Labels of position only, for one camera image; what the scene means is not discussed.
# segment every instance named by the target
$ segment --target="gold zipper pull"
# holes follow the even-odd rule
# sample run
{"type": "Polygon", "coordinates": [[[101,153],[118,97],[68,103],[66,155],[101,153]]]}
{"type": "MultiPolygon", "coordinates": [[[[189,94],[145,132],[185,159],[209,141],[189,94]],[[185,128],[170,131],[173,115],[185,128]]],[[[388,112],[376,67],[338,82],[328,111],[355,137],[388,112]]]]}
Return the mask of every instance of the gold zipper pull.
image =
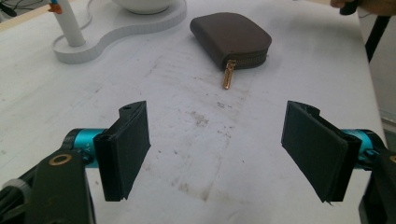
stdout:
{"type": "Polygon", "coordinates": [[[227,65],[224,71],[224,82],[223,82],[223,87],[226,90],[230,89],[231,78],[233,78],[233,68],[235,67],[235,65],[236,65],[236,60],[227,61],[227,65]]]}

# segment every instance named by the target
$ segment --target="table surface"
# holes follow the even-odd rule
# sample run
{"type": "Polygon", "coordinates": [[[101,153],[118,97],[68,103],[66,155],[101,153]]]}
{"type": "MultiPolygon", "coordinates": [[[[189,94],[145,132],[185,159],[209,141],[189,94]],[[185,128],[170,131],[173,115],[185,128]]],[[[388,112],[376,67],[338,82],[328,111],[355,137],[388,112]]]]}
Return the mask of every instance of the table surface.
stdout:
{"type": "MultiPolygon", "coordinates": [[[[72,3],[77,15],[85,4],[72,3]]],[[[120,107],[145,100],[152,147],[130,198],[105,202],[99,172],[87,170],[98,223],[360,223],[369,173],[354,171],[344,202],[321,203],[280,144],[288,100],[383,136],[356,15],[305,1],[188,1],[180,25],[76,65],[56,60],[60,34],[50,13],[0,33],[0,183],[70,130],[108,128],[120,107]],[[221,11],[273,38],[265,64],[235,71],[228,91],[189,28],[221,11]]]]}

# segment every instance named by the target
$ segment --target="black cable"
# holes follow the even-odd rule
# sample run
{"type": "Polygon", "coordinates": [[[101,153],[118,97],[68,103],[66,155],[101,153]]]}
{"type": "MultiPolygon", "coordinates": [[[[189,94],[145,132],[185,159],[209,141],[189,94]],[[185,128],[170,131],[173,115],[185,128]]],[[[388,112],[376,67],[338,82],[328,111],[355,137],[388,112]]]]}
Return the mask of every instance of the black cable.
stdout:
{"type": "Polygon", "coordinates": [[[360,18],[360,19],[363,19],[363,18],[366,18],[366,17],[368,17],[368,16],[370,16],[370,15],[372,15],[372,14],[373,14],[373,13],[369,12],[369,13],[367,13],[366,15],[359,16],[359,18],[360,18]]]}
{"type": "MultiPolygon", "coordinates": [[[[35,167],[30,169],[25,174],[21,175],[19,179],[23,180],[30,187],[33,186],[35,177],[35,167]]],[[[0,190],[0,217],[7,211],[24,203],[23,193],[14,187],[8,186],[0,190]]]]}
{"type": "Polygon", "coordinates": [[[388,26],[390,16],[378,16],[375,20],[375,24],[369,38],[366,42],[366,53],[369,62],[372,60],[376,47],[381,40],[382,34],[388,26]]]}
{"type": "Polygon", "coordinates": [[[16,10],[34,10],[35,7],[30,7],[36,4],[42,3],[44,0],[38,0],[33,3],[29,3],[27,5],[22,5],[22,2],[24,0],[18,1],[16,4],[10,4],[9,0],[0,0],[0,11],[4,11],[6,14],[8,14],[9,17],[16,17],[17,13],[16,10]]]}
{"type": "Polygon", "coordinates": [[[23,224],[27,206],[28,204],[25,203],[7,211],[0,217],[0,224],[23,224]]]}

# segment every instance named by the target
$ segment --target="leather case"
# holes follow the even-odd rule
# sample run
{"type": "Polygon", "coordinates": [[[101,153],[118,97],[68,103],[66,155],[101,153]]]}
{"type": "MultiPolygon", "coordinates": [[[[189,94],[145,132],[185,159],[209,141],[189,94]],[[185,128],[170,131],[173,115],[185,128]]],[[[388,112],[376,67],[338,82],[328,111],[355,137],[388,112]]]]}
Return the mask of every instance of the leather case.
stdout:
{"type": "Polygon", "coordinates": [[[263,64],[272,38],[250,19],[221,12],[195,18],[190,29],[220,69],[235,61],[234,69],[263,64]]]}

